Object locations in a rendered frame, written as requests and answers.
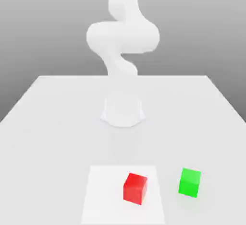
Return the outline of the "small red cube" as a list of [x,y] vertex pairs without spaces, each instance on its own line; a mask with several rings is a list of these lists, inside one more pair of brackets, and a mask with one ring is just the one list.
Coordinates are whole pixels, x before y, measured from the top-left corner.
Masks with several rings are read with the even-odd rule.
[[147,192],[148,178],[129,173],[123,185],[123,200],[142,205]]

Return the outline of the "small green cube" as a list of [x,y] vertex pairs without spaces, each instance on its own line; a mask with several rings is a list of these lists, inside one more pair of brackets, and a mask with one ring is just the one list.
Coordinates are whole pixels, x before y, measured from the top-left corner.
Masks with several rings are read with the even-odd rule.
[[200,185],[201,172],[188,168],[183,168],[179,182],[178,193],[197,198]]

